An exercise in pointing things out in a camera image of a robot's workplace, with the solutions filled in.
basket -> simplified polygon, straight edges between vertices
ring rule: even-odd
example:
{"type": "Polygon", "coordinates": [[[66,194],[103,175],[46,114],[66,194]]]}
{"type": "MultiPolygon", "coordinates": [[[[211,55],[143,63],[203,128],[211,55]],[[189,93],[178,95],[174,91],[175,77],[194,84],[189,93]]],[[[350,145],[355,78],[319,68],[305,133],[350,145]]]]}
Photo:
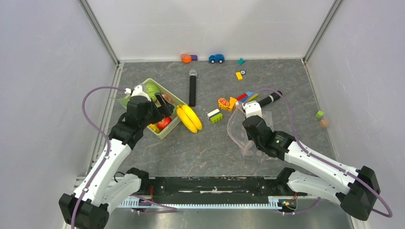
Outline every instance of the basket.
{"type": "Polygon", "coordinates": [[[172,121],[169,123],[169,125],[167,125],[166,128],[164,128],[162,131],[160,131],[160,133],[157,134],[156,132],[154,132],[152,129],[150,129],[148,127],[148,129],[150,131],[152,131],[158,138],[164,139],[170,133],[170,131],[172,131],[181,122],[181,120],[179,119],[179,117],[177,116],[177,113],[176,113],[177,105],[186,104],[186,103],[183,102],[178,97],[176,97],[175,95],[173,95],[171,92],[169,92],[166,88],[164,88],[162,85],[160,85],[153,79],[149,78],[143,82],[143,84],[147,84],[147,83],[154,83],[159,88],[159,90],[162,94],[166,94],[170,97],[171,104],[173,104],[175,106],[175,108],[173,110],[173,114],[170,116],[170,118],[172,118],[172,121]]]}

red block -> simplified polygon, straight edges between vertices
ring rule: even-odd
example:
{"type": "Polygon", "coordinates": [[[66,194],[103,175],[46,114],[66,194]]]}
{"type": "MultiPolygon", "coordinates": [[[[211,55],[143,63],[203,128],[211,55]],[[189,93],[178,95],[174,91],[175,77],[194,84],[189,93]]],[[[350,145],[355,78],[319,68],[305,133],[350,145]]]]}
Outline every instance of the red block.
{"type": "Polygon", "coordinates": [[[241,96],[237,97],[236,100],[241,101],[243,99],[247,98],[247,94],[243,93],[241,96]]]}

transparent plastic bag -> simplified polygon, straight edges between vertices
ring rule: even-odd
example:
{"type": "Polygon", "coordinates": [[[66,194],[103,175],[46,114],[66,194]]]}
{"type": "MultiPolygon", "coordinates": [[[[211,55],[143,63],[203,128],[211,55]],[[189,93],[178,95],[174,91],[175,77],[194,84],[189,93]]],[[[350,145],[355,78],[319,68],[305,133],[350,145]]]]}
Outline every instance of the transparent plastic bag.
{"type": "MultiPolygon", "coordinates": [[[[246,130],[242,125],[242,122],[245,120],[245,113],[242,109],[242,103],[238,102],[235,107],[234,113],[231,115],[228,121],[228,135],[239,146],[244,158],[256,159],[259,156],[265,155],[264,152],[256,148],[253,141],[247,139],[246,130]]],[[[262,117],[267,126],[273,130],[273,118],[271,116],[271,112],[263,112],[262,117]]]]}

toy car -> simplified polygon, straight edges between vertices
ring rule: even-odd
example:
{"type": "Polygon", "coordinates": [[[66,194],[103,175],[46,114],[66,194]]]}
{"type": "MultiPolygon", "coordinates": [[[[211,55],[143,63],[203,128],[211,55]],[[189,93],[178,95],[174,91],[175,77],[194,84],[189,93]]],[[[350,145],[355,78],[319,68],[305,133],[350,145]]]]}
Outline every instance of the toy car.
{"type": "Polygon", "coordinates": [[[208,61],[210,63],[223,63],[225,61],[225,57],[222,54],[211,55],[210,58],[208,58],[208,61]]]}

gray marble floor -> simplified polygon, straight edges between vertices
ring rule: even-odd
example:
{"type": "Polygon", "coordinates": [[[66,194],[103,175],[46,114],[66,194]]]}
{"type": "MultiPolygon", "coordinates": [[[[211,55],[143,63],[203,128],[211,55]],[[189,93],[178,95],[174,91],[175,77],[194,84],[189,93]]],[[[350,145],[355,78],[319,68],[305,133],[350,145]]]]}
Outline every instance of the gray marble floor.
{"type": "MultiPolygon", "coordinates": [[[[224,119],[211,124],[206,114],[216,108],[218,98],[237,97],[246,91],[263,87],[280,90],[294,112],[295,126],[302,142],[318,152],[332,157],[333,153],[325,129],[319,127],[318,111],[309,78],[301,60],[249,60],[243,65],[237,61],[210,64],[205,61],[140,62],[124,64],[119,87],[133,88],[152,78],[188,103],[190,69],[196,69],[197,106],[194,109],[203,124],[203,130],[191,133],[180,123],[166,138],[158,139],[145,130],[144,137],[121,164],[119,171],[136,167],[151,176],[276,176],[282,168],[298,168],[266,155],[242,156],[231,140],[226,126],[231,112],[222,111],[224,119]],[[238,81],[235,72],[244,69],[246,75],[238,81]]],[[[269,95],[261,93],[258,100],[269,95]]],[[[274,128],[291,133],[291,124],[284,103],[276,101],[263,108],[271,111],[274,128]]],[[[111,116],[112,127],[125,109],[115,103],[111,116]]]]}

